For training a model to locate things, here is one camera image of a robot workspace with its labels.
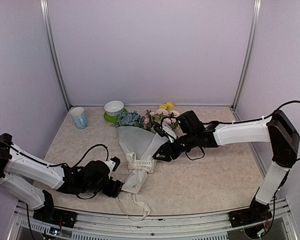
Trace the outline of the cream printed ribbon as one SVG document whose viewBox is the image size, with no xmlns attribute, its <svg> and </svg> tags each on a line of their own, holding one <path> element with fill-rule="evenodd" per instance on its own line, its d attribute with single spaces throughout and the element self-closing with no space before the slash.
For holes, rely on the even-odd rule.
<svg viewBox="0 0 300 240">
<path fill-rule="evenodd" d="M 128 163 L 129 174 L 122 186 L 122 191 L 128 193 L 129 200 L 138 208 L 142 209 L 142 216 L 132 216 L 128 214 L 124 203 L 119 196 L 116 197 L 118 206 L 122 212 L 133 222 L 141 222 L 151 213 L 151 208 L 146 202 L 137 201 L 137 193 L 141 190 L 142 186 L 148 178 L 148 173 L 153 173 L 156 166 L 156 161 L 153 157 L 143 155 L 141 159 L 137 159 L 135 152 L 129 152 L 126 155 Z"/>
</svg>

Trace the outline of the pink fake flower bunch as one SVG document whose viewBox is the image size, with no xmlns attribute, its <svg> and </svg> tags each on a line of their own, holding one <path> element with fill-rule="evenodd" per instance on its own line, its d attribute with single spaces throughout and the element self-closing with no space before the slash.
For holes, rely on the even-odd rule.
<svg viewBox="0 0 300 240">
<path fill-rule="evenodd" d="M 176 118 L 181 114 L 176 110 L 158 108 L 156 111 L 146 110 L 143 119 L 143 128 L 150 132 L 155 132 L 156 124 L 168 125 L 172 130 L 179 128 Z"/>
</svg>

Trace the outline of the yellow fake flower stem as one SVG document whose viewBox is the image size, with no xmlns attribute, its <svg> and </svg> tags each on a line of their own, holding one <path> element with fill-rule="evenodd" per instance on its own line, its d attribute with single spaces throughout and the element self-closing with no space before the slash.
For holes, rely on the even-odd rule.
<svg viewBox="0 0 300 240">
<path fill-rule="evenodd" d="M 172 101 L 168 101 L 168 102 L 163 103 L 159 106 L 160 109 L 165 109 L 165 110 L 171 110 L 174 107 L 175 107 L 175 105 Z"/>
</svg>

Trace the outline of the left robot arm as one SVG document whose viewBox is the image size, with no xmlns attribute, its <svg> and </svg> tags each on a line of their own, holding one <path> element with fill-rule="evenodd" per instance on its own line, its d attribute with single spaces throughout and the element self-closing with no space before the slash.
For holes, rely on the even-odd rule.
<svg viewBox="0 0 300 240">
<path fill-rule="evenodd" d="M 123 182 L 114 180 L 111 174 L 120 163 L 117 157 L 107 157 L 104 161 L 91 160 L 84 166 L 78 163 L 69 166 L 66 162 L 54 164 L 22 150 L 13 143 L 10 134 L 0 135 L 0 188 L 33 209 L 35 220 L 61 228 L 73 228 L 77 213 L 56 208 L 47 190 L 39 189 L 27 180 L 40 182 L 78 199 L 82 194 L 95 197 L 98 193 L 116 198 L 122 190 Z"/>
</svg>

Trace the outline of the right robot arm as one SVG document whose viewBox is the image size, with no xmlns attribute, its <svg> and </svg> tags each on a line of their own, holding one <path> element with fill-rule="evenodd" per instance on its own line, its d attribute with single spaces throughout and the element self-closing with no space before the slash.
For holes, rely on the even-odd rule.
<svg viewBox="0 0 300 240">
<path fill-rule="evenodd" d="M 203 123 L 192 110 L 176 118 L 183 136 L 174 137 L 162 123 L 155 125 L 155 131 L 169 140 L 161 145 L 152 156 L 155 160 L 170 162 L 193 148 L 217 148 L 238 143 L 270 143 L 272 163 L 249 207 L 229 212 L 233 228 L 250 225 L 270 219 L 273 212 L 269 203 L 284 185 L 292 166 L 297 162 L 300 135 L 282 110 L 275 110 L 266 117 L 246 121 Z"/>
</svg>

